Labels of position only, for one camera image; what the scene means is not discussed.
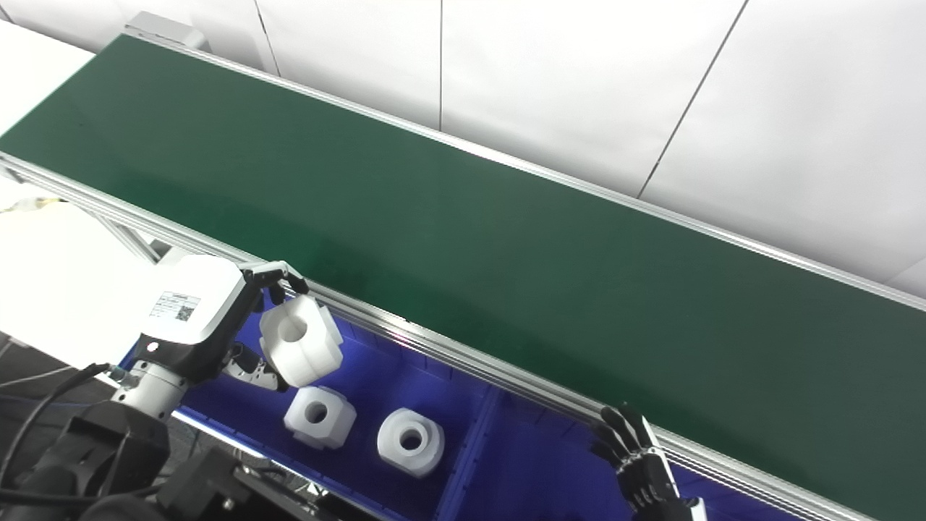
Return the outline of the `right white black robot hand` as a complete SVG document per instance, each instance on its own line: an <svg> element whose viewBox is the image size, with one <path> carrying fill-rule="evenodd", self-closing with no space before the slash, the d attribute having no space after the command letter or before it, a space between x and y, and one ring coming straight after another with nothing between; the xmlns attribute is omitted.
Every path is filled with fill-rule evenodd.
<svg viewBox="0 0 926 521"><path fill-rule="evenodd" d="M641 412L628 403L605 406L590 428L595 435L590 452L615 472L632 520L707 520L703 499L680 494L667 455Z"/></svg>

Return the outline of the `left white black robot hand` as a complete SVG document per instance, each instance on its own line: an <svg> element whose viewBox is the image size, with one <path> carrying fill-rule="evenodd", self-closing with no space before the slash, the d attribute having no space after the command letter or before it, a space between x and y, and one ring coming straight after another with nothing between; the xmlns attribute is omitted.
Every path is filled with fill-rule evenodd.
<svg viewBox="0 0 926 521"><path fill-rule="evenodd" d="M249 352L236 337L254 313L264 313L265 295L284 303L287 288L307 294L304 277L285 261L234 263L228 258L188 255L166 272L164 284L130 353L132 368L161 370L181 385L195 386L221 373L283 392L307 383L310 367L290 370L280 360Z"/></svg>

